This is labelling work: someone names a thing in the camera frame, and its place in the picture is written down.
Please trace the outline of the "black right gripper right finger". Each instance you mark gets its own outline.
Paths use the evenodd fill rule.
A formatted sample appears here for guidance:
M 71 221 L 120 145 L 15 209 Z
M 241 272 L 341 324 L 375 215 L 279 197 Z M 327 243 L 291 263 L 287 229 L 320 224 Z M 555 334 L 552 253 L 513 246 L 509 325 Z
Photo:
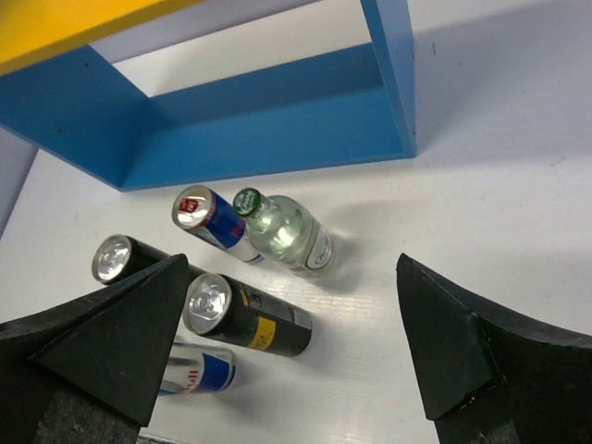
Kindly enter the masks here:
M 591 338 L 466 290 L 410 256 L 401 318 L 441 443 L 588 443 Z

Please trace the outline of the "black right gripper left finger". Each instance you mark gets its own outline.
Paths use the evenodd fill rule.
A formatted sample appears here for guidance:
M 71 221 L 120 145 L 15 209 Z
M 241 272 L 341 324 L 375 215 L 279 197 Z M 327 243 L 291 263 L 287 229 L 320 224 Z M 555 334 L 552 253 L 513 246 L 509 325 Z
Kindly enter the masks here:
M 176 254 L 2 324 L 2 442 L 135 442 L 152 418 L 189 278 Z

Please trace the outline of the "Red Bull can front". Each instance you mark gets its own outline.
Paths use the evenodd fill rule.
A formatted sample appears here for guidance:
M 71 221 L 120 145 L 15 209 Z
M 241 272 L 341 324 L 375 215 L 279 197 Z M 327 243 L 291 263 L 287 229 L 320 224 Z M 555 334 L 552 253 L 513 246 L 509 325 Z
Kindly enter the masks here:
M 175 340 L 159 395 L 221 392 L 230 387 L 235 375 L 231 350 Z

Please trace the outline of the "red bull can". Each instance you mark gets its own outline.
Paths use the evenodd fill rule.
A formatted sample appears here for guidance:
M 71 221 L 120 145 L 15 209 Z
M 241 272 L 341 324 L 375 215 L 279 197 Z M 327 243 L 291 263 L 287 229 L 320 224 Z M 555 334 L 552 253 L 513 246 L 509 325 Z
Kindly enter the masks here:
M 264 259 L 249 241 L 245 222 L 230 203 L 204 185 L 183 190 L 172 205 L 171 216 L 177 227 L 243 263 Z
M 230 387 L 235 375 L 231 350 L 175 340 L 159 395 L 221 392 Z

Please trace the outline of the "black can yellow label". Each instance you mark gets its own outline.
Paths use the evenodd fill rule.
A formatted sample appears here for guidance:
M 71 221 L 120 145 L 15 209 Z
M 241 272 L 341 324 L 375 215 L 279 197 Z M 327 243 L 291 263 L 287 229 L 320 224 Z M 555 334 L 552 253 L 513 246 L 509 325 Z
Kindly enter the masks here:
M 188 287 L 182 320 L 198 336 L 285 357 L 303 353 L 313 336 L 312 318 L 302 308 L 213 273 Z

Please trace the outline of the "clear glass bottle green cap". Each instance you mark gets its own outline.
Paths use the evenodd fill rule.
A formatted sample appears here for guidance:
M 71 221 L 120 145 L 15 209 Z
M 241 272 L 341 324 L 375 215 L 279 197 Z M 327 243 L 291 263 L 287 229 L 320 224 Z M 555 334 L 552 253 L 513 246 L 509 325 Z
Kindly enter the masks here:
M 265 196 L 244 188 L 232 206 L 245 222 L 249 241 L 265 259 L 303 278 L 319 276 L 332 266 L 334 241 L 302 204 L 285 195 Z

